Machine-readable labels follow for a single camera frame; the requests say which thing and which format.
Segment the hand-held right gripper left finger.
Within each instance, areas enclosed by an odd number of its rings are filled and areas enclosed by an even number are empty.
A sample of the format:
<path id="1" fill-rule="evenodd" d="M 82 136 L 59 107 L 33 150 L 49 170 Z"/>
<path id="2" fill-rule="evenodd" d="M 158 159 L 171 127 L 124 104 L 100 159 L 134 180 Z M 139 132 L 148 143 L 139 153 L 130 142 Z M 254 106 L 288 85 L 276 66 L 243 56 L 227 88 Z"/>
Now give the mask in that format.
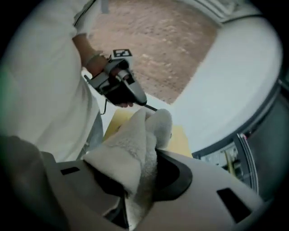
<path id="1" fill-rule="evenodd" d="M 83 160 L 42 153 L 48 183 L 70 229 L 126 229 L 123 186 Z"/>

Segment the person's left hand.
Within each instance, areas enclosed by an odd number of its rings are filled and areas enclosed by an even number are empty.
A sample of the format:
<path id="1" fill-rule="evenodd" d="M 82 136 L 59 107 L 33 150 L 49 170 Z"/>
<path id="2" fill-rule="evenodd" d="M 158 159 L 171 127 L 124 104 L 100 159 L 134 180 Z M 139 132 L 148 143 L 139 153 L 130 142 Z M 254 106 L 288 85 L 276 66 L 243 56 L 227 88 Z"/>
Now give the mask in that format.
<path id="1" fill-rule="evenodd" d="M 87 71 L 95 77 L 104 71 L 105 66 L 108 64 L 108 59 L 103 55 L 94 55 L 90 58 L 84 67 Z"/>

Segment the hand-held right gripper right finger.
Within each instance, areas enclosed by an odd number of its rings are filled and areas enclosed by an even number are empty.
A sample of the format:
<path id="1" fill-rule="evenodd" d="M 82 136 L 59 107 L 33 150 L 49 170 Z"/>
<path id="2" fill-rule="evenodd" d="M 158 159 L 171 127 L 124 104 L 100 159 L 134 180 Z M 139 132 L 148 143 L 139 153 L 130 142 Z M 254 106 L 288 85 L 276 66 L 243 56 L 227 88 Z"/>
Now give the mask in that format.
<path id="1" fill-rule="evenodd" d="M 163 150 L 153 206 L 138 231 L 230 231 L 248 221 L 264 202 L 223 168 Z"/>

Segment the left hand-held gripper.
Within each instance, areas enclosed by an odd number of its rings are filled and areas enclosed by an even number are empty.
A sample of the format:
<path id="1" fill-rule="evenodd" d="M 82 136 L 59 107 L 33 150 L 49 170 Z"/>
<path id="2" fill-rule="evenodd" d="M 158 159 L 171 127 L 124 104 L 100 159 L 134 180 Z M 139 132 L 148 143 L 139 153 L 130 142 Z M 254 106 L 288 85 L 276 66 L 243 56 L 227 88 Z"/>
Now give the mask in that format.
<path id="1" fill-rule="evenodd" d="M 132 53 L 129 49 L 114 49 L 103 71 L 89 83 L 113 105 L 134 103 L 157 111 L 147 104 L 147 96 L 134 78 L 131 63 Z"/>

